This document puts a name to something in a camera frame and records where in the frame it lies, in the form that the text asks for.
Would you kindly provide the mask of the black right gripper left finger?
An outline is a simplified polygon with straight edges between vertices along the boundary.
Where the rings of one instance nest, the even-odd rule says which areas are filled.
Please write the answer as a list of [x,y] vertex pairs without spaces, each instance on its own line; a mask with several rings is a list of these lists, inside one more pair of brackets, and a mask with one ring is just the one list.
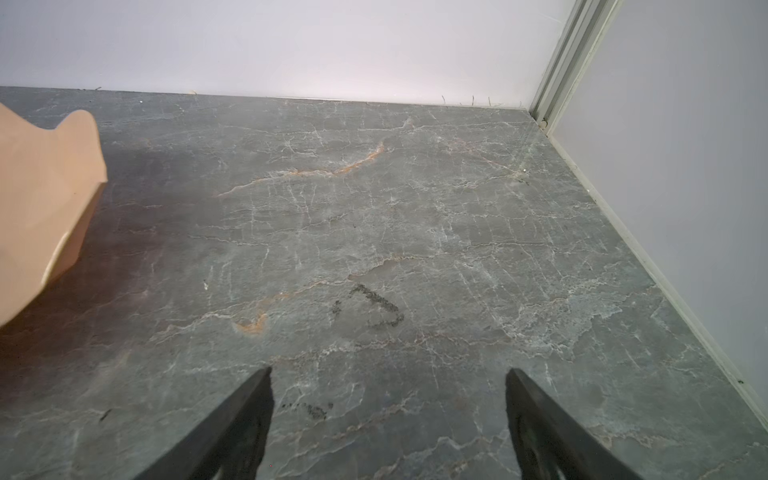
[[270,366],[256,371],[139,479],[254,479],[275,401]]

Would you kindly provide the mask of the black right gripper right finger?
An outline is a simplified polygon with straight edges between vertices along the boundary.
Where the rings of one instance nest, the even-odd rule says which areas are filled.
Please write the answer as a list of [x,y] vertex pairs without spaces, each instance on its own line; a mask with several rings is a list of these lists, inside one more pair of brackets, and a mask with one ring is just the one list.
[[523,479],[637,479],[523,370],[505,377],[508,428]]

